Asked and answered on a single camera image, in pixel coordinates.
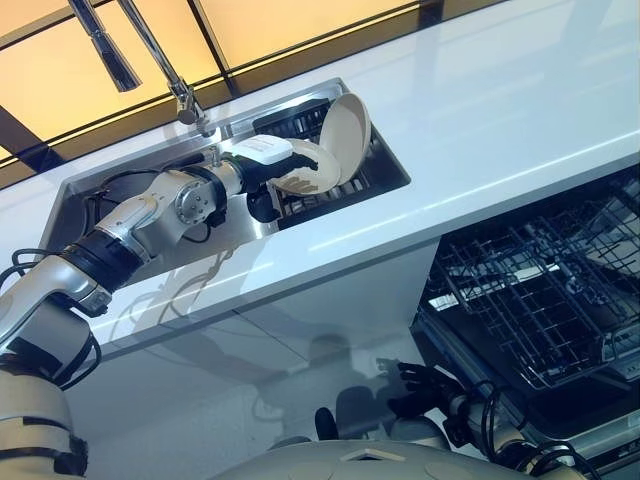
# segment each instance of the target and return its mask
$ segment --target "beige plate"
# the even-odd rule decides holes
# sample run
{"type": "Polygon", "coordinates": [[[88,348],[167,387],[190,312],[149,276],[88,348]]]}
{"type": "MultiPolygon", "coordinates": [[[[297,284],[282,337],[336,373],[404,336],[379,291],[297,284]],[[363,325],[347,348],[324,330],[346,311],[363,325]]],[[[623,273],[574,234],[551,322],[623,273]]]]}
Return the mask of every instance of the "beige plate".
{"type": "Polygon", "coordinates": [[[296,168],[284,177],[270,180],[274,187],[295,195],[316,195],[331,190],[338,184],[340,164],[333,155],[315,143],[296,138],[287,140],[293,145],[295,153],[318,162],[318,170],[296,168]]]}
{"type": "Polygon", "coordinates": [[[340,164],[338,185],[351,180],[358,171],[370,139],[371,120],[367,107],[353,93],[340,96],[327,112],[318,141],[340,164]]]}

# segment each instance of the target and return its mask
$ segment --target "white countertop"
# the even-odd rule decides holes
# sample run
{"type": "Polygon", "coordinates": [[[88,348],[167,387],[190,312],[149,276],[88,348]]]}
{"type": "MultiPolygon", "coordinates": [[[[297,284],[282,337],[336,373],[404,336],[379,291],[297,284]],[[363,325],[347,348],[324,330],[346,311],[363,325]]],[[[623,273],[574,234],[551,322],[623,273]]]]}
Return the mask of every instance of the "white countertop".
{"type": "MultiPolygon", "coordinates": [[[[516,0],[211,109],[222,119],[340,77],[412,181],[240,246],[180,292],[188,319],[171,322],[167,300],[215,258],[128,286],[90,321],[96,336],[136,345],[628,165],[640,146],[639,33],[636,0],[516,0]]],[[[0,268],[38,245],[65,178],[184,133],[170,124],[0,191],[0,268]]]]}

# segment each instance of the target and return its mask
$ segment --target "chrome faucet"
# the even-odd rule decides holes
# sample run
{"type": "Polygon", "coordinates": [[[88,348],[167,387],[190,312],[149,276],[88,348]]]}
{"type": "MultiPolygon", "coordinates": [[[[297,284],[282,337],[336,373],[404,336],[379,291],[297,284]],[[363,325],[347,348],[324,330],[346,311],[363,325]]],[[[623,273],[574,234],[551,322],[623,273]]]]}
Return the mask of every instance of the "chrome faucet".
{"type": "MultiPolygon", "coordinates": [[[[91,41],[118,91],[126,92],[138,87],[141,84],[140,79],[105,31],[90,0],[68,0],[68,2],[83,28],[91,37],[91,41]]],[[[138,32],[162,73],[167,77],[169,90],[178,100],[178,120],[185,125],[195,123],[198,132],[205,137],[212,135],[215,132],[215,127],[207,129],[209,120],[194,95],[193,87],[187,84],[175,71],[133,1],[118,0],[118,4],[133,28],[138,32]]]]}

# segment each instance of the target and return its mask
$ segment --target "dishwasher rack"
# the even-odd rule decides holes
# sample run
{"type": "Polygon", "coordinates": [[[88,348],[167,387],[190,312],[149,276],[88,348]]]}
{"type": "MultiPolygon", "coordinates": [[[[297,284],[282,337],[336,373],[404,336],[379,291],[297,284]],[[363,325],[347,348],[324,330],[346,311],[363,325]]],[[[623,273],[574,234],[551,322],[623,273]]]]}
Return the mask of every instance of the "dishwasher rack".
{"type": "Polygon", "coordinates": [[[479,319],[534,389],[605,367],[631,381],[640,375],[639,199],[632,179],[491,238],[442,245],[429,301],[479,319]]]}

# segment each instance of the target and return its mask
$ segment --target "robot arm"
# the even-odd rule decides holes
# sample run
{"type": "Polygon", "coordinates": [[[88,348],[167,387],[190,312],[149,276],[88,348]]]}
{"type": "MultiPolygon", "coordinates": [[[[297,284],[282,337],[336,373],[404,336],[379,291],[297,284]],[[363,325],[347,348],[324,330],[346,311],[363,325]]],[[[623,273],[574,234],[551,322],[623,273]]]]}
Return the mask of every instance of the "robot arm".
{"type": "Polygon", "coordinates": [[[203,163],[160,173],[145,192],[59,255],[42,259],[0,296],[0,478],[84,474],[86,445],[72,434],[61,389],[72,384],[97,342],[72,308],[90,317],[105,313],[113,292],[189,228],[222,223],[233,195],[246,193],[252,215],[273,220],[270,200],[255,206],[268,195],[264,182],[296,168],[318,168],[277,137],[242,143],[244,156],[224,154],[213,165],[201,156],[203,163]],[[252,149],[257,141],[261,150],[252,149]],[[260,155],[265,145],[277,150],[269,161],[260,155]]]}
{"type": "Polygon", "coordinates": [[[399,363],[400,376],[412,393],[391,399],[389,408],[398,418],[416,418],[433,408],[446,417],[443,427],[447,438],[455,447],[472,444],[487,459],[497,465],[551,480],[584,479],[577,470],[560,458],[572,459],[580,468],[586,468],[592,478],[597,472],[567,442],[557,441],[535,445],[520,433],[525,420],[514,426],[498,409],[498,400],[505,388],[490,381],[483,384],[490,389],[486,400],[473,391],[466,391],[457,380],[434,367],[399,363]]]}

